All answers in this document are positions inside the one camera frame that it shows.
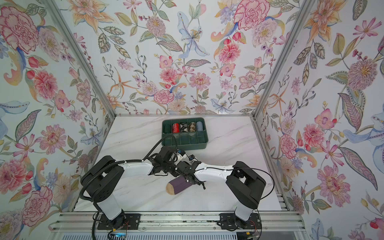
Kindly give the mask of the purple sock with beige toe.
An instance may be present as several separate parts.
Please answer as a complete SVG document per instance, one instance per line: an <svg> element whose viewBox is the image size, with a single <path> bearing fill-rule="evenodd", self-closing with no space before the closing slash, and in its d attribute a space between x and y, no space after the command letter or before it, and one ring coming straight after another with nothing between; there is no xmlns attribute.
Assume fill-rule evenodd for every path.
<svg viewBox="0 0 384 240"><path fill-rule="evenodd" d="M191 186L192 184L190 182L187 182L185 178L179 176L167 184L166 192L169 195L177 195Z"/></svg>

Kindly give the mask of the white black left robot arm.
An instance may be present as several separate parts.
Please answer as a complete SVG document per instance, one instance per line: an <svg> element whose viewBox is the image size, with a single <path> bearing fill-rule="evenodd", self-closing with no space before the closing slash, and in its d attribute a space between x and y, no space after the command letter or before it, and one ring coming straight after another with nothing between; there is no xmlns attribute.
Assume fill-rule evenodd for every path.
<svg viewBox="0 0 384 240"><path fill-rule="evenodd" d="M82 177L79 197L93 203L108 220L117 220L124 213L114 196L121 180L160 172L177 177L177 162L185 156L185 151L174 147L162 147L159 153L150 151L142 160L117 161L112 156L105 156Z"/></svg>

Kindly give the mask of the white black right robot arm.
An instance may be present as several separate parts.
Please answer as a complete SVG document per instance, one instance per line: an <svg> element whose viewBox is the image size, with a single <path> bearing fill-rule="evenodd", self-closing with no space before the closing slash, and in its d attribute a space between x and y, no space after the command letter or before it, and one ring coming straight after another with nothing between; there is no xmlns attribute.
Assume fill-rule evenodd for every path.
<svg viewBox="0 0 384 240"><path fill-rule="evenodd" d="M267 185L263 177L244 162L237 161L232 166L214 166L194 161L182 161L176 165L176 176L182 176L186 182L206 188L207 183L226 185L238 200L235 209L237 219L245 222L251 217L263 198Z"/></svg>

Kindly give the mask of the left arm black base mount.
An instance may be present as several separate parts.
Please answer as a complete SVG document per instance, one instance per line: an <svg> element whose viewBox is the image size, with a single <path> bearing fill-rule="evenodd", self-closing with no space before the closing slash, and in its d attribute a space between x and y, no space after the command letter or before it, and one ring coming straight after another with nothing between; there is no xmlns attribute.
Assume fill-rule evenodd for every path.
<svg viewBox="0 0 384 240"><path fill-rule="evenodd" d="M120 213L115 219L109 220L102 215L97 230L138 230L141 216L141 214Z"/></svg>

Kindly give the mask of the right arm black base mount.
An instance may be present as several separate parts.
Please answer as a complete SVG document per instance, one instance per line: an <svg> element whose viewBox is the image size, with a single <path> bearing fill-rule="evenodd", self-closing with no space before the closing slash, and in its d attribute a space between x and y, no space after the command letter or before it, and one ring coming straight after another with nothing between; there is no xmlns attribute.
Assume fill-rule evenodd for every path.
<svg viewBox="0 0 384 240"><path fill-rule="evenodd" d="M238 218L234 213L221 213L219 214L220 219L217 225L222 230L235 231L235 230L261 230L262 222L260 215L251 213L248 220L244 221Z"/></svg>

